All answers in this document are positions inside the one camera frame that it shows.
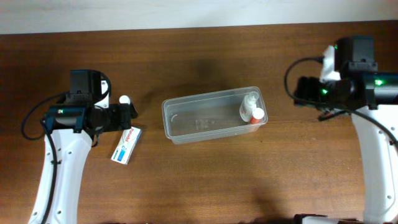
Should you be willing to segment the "black bottle white cap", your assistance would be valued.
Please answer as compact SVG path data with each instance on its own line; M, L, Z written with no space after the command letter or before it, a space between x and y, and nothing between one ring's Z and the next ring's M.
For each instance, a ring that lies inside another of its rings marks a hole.
M119 98L119 103L123 108L129 113L131 119L136 119L138 117L138 112L131 102L130 97L123 95Z

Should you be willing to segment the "orange tube white cap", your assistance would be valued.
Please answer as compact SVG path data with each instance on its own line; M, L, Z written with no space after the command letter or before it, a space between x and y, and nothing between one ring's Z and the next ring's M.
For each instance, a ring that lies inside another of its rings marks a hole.
M261 120L265 117L265 112L262 108L256 108L252 111L252 116L249 120L250 124L260 123Z

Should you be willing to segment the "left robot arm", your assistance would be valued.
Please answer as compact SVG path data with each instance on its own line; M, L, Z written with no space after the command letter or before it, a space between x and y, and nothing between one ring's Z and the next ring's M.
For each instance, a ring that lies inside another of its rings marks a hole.
M97 70L71 70L70 89L40 120L45 157L30 223L76 223L86 159L100 134L131 128L137 111L127 96L109 102L110 79Z

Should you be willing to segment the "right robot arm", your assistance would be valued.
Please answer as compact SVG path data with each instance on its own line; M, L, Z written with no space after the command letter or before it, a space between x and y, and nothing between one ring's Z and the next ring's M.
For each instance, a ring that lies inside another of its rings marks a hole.
M381 72L371 36L343 37L322 56L321 75L300 77L287 94L321 111L319 121L351 116L365 182L363 223L397 223L397 73Z

